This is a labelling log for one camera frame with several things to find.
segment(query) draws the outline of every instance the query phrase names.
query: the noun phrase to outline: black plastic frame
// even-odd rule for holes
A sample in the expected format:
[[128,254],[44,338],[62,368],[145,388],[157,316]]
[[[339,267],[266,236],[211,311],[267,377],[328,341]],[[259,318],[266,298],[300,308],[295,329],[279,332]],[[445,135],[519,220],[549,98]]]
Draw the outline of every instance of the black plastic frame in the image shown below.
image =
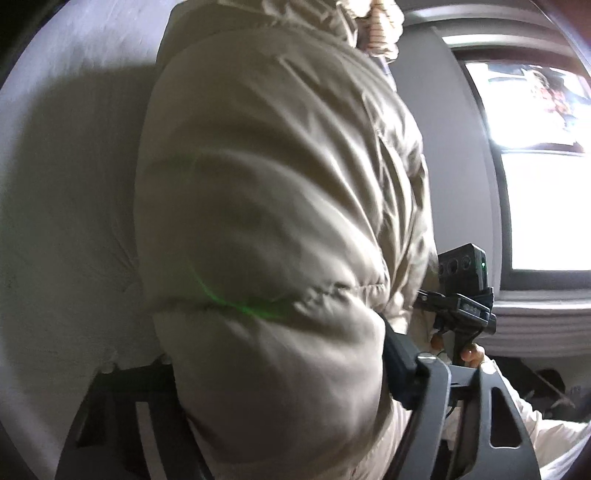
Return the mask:
[[[591,288],[591,271],[547,271],[547,270],[516,270],[512,266],[512,231],[511,231],[511,207],[509,205],[509,193],[507,179],[501,155],[503,149],[491,138],[490,127],[484,104],[476,84],[466,68],[466,63],[473,61],[510,61],[514,63],[534,64],[568,70],[581,75],[589,82],[589,77],[584,67],[576,60],[557,54],[550,54],[538,50],[520,48],[470,48],[454,51],[460,68],[464,72],[466,81],[470,86],[474,100],[480,111],[484,124],[491,155],[495,166],[496,181],[499,190],[501,204],[501,238],[502,238],[502,263],[501,263],[501,290],[581,290]],[[544,150],[554,152],[572,152],[572,147],[566,145],[533,145],[527,150]]]

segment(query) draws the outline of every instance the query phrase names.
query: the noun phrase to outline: finger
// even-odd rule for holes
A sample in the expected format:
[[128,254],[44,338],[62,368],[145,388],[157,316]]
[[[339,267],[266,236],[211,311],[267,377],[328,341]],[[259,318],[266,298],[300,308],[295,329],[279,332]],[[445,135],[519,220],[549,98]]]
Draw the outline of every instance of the finger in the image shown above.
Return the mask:
[[462,360],[464,360],[470,368],[478,368],[484,361],[484,349],[476,343],[468,345],[462,351]]
[[437,352],[445,348],[445,345],[443,344],[443,337],[438,333],[433,335],[433,337],[431,338],[431,348]]

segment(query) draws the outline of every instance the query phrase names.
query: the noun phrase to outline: beige puffer jacket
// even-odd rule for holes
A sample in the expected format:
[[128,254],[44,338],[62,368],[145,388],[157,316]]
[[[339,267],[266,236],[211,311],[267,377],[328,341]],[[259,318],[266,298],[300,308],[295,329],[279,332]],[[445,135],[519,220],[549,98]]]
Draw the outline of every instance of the beige puffer jacket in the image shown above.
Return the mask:
[[378,480],[434,255],[418,128],[330,0],[188,1],[137,169],[141,275],[216,480]]

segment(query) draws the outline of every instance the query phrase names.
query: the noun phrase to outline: white wall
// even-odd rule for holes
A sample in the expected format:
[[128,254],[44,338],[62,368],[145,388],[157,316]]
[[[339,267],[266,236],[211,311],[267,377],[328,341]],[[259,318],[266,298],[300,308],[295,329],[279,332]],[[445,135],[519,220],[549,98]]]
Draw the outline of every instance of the white wall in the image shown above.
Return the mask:
[[489,284],[501,281],[501,208],[491,149],[466,78],[430,27],[408,27],[392,66],[398,93],[423,133],[440,252],[483,248]]
[[40,480],[54,477],[95,369],[161,352],[132,201],[175,3],[70,0],[0,90],[0,420]]

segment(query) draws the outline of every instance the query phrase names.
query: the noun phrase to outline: camera lens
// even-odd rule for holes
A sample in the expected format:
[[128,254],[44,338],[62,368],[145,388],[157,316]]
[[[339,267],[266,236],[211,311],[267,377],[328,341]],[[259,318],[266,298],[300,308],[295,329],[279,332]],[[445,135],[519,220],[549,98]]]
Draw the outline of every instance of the camera lens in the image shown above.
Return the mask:
[[450,260],[447,264],[447,271],[452,275],[457,272],[457,259]]

